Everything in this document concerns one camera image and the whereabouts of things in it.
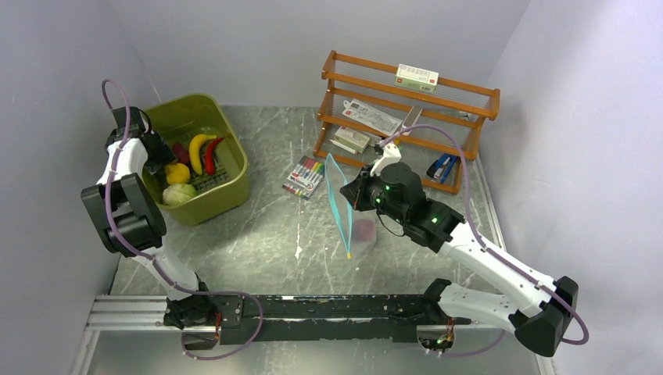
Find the dark red sweet potato toy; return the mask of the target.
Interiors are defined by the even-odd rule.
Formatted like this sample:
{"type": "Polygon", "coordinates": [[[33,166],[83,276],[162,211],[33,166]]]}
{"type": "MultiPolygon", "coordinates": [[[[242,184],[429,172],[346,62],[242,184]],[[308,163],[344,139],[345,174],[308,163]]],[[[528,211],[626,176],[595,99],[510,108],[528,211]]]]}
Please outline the dark red sweet potato toy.
{"type": "Polygon", "coordinates": [[[190,164],[190,155],[188,149],[182,143],[173,143],[171,150],[177,159],[177,163],[184,165],[190,164]]]}

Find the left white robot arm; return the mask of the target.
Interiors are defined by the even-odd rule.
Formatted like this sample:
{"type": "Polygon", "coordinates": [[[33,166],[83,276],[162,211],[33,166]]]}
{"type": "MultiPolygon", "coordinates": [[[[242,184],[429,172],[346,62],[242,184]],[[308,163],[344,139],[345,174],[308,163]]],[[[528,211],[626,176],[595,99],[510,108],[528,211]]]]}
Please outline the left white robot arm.
{"type": "Polygon", "coordinates": [[[106,142],[108,161],[99,181],[82,190],[84,207],[106,249],[144,266],[165,289],[165,325],[182,330],[215,323],[221,314],[206,285],[163,247],[166,224],[142,179],[176,157],[145,111],[131,106],[112,114],[117,127],[106,142]]]}

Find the clear zip bag blue zipper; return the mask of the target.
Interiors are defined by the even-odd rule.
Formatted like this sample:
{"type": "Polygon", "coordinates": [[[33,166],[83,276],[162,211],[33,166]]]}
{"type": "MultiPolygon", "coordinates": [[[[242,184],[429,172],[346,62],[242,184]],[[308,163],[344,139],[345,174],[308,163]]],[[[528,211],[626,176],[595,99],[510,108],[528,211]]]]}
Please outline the clear zip bag blue zipper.
{"type": "Polygon", "coordinates": [[[328,189],[331,213],[339,229],[342,244],[346,249],[346,256],[348,259],[356,258],[375,246],[377,236],[374,242],[354,243],[352,241],[353,222],[358,219],[373,219],[377,234],[375,214],[373,212],[358,212],[350,208],[350,204],[339,191],[349,181],[332,154],[325,157],[325,183],[328,189]]]}

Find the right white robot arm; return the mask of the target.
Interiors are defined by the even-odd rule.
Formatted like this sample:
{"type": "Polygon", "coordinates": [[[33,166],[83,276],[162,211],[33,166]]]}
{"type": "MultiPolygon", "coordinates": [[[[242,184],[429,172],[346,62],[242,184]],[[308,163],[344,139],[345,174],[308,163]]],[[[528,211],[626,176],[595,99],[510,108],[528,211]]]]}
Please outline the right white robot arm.
{"type": "Polygon", "coordinates": [[[447,317],[477,320],[513,334],[537,355],[554,356],[567,341],[578,284],[538,272],[497,247],[468,218],[429,198],[405,163],[389,165],[377,176],[370,172],[364,166],[339,189],[351,209],[387,216],[412,242],[461,263],[498,290],[494,294],[436,280],[421,304],[424,318],[430,323],[447,317]]]}

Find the purple onion toy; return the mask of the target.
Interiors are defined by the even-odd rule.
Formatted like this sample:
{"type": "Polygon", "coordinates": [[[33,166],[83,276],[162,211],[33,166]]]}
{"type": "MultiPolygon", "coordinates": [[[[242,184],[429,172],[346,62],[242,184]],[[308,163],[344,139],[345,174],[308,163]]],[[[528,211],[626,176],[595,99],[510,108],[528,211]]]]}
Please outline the purple onion toy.
{"type": "Polygon", "coordinates": [[[352,232],[352,241],[354,243],[374,242],[377,236],[373,219],[355,220],[352,232]]]}

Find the yellow pear toy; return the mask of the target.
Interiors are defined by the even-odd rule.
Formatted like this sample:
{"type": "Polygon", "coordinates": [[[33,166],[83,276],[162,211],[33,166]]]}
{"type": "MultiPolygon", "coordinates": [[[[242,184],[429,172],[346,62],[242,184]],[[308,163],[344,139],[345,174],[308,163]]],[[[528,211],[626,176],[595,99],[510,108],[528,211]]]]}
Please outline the yellow pear toy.
{"type": "Polygon", "coordinates": [[[166,165],[164,171],[169,185],[188,184],[191,179],[190,169],[182,163],[166,165]]]}

